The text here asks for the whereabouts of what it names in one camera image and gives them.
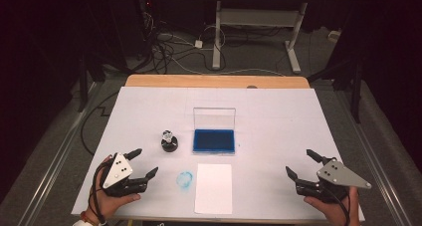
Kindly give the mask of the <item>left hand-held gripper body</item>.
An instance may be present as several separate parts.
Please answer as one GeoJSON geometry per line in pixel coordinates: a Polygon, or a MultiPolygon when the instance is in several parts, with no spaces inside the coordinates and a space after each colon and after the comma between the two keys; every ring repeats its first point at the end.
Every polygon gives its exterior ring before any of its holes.
{"type": "Polygon", "coordinates": [[[129,178],[133,173],[129,162],[130,160],[124,157],[124,153],[117,152],[105,164],[100,184],[107,196],[122,197],[133,193],[143,193],[146,190],[148,180],[129,178]]]}

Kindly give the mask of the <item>white desk frame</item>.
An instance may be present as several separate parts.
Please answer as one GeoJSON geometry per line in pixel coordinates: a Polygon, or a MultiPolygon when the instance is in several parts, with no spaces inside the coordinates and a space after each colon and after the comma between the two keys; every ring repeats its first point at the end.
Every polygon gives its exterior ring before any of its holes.
{"type": "Polygon", "coordinates": [[[248,7],[226,8],[222,1],[216,1],[215,10],[215,37],[213,44],[212,69],[221,70],[223,63],[222,47],[226,35],[221,29],[225,26],[254,26],[254,27],[288,27],[292,28],[292,37],[284,43],[288,60],[294,74],[302,70],[295,53],[295,44],[302,27],[308,7],[308,1],[302,1],[295,10],[267,10],[248,7]]]}

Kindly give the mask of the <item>metal floor rail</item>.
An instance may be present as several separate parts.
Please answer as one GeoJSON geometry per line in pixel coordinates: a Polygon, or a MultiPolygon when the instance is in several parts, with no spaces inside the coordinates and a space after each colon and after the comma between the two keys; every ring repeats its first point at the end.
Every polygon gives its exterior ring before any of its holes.
{"type": "Polygon", "coordinates": [[[23,213],[18,226],[32,226],[39,215],[41,208],[43,207],[54,183],[60,174],[60,171],[69,155],[72,148],[72,142],[77,134],[78,130],[82,125],[83,119],[88,114],[89,108],[92,106],[95,98],[98,96],[99,91],[102,88],[102,83],[92,83],[88,91],[88,101],[85,106],[77,113],[74,121],[72,122],[70,129],[67,131],[65,138],[63,139],[58,151],[56,152],[50,166],[44,174],[42,181],[40,182],[37,190],[35,191],[28,207],[23,213]]]}
{"type": "Polygon", "coordinates": [[[340,101],[341,107],[348,120],[351,122],[354,132],[359,138],[360,149],[363,157],[365,158],[369,170],[374,177],[372,188],[377,188],[380,191],[380,194],[382,195],[396,226],[413,226],[398,197],[397,191],[391,184],[391,180],[388,178],[386,171],[382,168],[378,157],[372,149],[370,142],[361,127],[361,124],[357,123],[352,114],[349,112],[349,104],[346,94],[342,92],[336,92],[335,94],[340,101]]]}

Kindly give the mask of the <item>white paper sheet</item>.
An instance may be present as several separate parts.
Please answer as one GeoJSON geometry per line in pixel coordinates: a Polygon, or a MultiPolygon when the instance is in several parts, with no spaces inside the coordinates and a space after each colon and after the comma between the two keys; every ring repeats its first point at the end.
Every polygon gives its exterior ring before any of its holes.
{"type": "Polygon", "coordinates": [[[233,212],[231,164],[198,165],[194,212],[225,215],[233,212]]]}

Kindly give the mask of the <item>blue ink pad clear case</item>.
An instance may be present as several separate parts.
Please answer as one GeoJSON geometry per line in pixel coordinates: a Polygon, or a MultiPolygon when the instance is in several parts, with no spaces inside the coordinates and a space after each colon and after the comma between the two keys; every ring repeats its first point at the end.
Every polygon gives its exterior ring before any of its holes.
{"type": "Polygon", "coordinates": [[[235,153],[234,108],[194,108],[193,118],[195,153],[235,153]]]}

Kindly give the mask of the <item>black stand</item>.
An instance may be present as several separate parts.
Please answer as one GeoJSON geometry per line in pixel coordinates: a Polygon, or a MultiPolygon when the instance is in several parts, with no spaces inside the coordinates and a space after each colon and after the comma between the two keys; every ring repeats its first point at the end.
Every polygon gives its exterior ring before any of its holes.
{"type": "Polygon", "coordinates": [[[351,89],[350,113],[356,123],[360,123],[359,102],[362,80],[362,59],[357,55],[346,57],[339,63],[307,77],[312,83],[318,79],[332,80],[332,86],[336,91],[351,89]]]}
{"type": "Polygon", "coordinates": [[[99,61],[88,54],[82,54],[79,59],[79,70],[80,70],[80,106],[78,112],[81,113],[88,102],[88,76],[91,76],[94,82],[103,82],[106,75],[103,70],[103,66],[99,61]]]}

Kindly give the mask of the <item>black stamp with clear handle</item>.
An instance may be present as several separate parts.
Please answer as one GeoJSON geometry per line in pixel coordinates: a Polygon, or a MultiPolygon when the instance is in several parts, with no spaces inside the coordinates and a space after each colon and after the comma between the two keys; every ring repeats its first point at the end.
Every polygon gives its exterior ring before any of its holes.
{"type": "Polygon", "coordinates": [[[164,147],[176,146],[178,144],[177,138],[170,130],[165,130],[162,133],[161,145],[164,147]]]}

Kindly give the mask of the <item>person's right hand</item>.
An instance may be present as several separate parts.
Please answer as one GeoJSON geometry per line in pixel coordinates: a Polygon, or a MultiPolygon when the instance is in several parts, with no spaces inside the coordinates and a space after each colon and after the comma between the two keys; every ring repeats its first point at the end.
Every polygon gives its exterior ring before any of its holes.
{"type": "Polygon", "coordinates": [[[317,198],[306,196],[304,202],[320,211],[331,226],[360,226],[359,222],[359,195],[356,187],[349,187],[349,197],[342,200],[342,204],[349,213],[349,219],[338,204],[327,204],[317,198]]]}

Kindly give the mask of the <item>person's left hand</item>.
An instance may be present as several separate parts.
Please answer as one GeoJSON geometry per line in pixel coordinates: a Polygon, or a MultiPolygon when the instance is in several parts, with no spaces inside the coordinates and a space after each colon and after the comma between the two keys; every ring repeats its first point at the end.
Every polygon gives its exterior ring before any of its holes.
{"type": "Polygon", "coordinates": [[[103,174],[103,166],[97,173],[95,192],[90,193],[89,206],[85,210],[83,219],[93,224],[104,223],[109,219],[119,207],[137,201],[141,198],[139,194],[129,194],[123,197],[107,196],[101,189],[101,177],[103,174]]]}

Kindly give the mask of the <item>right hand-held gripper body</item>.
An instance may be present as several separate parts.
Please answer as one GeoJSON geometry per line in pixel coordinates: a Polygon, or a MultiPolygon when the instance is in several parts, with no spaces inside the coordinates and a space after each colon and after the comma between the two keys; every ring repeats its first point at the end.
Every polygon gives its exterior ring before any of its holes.
{"type": "Polygon", "coordinates": [[[295,175],[296,190],[301,196],[311,196],[323,203],[336,203],[348,195],[349,186],[372,188],[371,183],[350,170],[335,157],[314,157],[314,161],[322,163],[322,168],[316,172],[318,182],[299,179],[295,175]]]}

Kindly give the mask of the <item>white table cover sheet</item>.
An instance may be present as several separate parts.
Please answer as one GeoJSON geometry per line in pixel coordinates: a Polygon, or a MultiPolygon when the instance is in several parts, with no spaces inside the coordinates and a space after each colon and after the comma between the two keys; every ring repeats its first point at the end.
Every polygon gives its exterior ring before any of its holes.
{"type": "Polygon", "coordinates": [[[254,223],[321,222],[321,213],[304,203],[288,178],[316,180],[320,166],[306,151],[339,153],[312,89],[141,88],[120,90],[91,169],[111,153],[141,148],[131,166],[136,177],[157,167],[140,200],[121,207],[118,218],[254,223]],[[195,154],[194,108],[234,108],[232,155],[195,154]],[[178,140],[173,152],[162,149],[162,133],[178,140]],[[194,212],[197,167],[232,165],[231,214],[194,212]]]}

